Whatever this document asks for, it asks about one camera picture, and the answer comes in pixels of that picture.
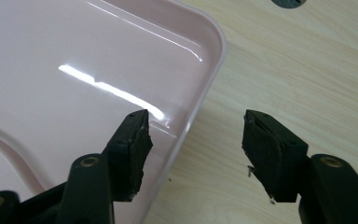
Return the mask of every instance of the wooden table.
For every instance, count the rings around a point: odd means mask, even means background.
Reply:
[[[221,25],[227,57],[145,223],[301,223],[272,205],[241,149],[246,109],[269,113],[358,172],[358,1],[185,0]]]

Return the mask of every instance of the pink tray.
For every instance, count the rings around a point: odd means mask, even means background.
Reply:
[[[0,1],[0,190],[61,184],[147,108],[141,191],[115,203],[117,223],[142,222],[225,52],[217,24],[176,1]]]

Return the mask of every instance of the tray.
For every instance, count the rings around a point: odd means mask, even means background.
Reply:
[[[218,25],[176,1],[0,1],[0,190],[61,184],[146,108],[143,185],[115,203],[117,223],[142,222],[225,52]]]

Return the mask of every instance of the plastic tray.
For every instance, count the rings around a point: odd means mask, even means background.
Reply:
[[[225,51],[217,24],[175,1],[0,1],[0,190],[23,201],[61,184],[147,108],[141,191],[115,203],[117,223],[141,222]]]

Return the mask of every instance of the light wood surface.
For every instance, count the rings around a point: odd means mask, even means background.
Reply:
[[[242,116],[269,113],[309,156],[335,155],[358,172],[358,1],[184,2],[221,25],[227,57],[145,223],[301,223],[298,203],[272,205],[247,177]]]

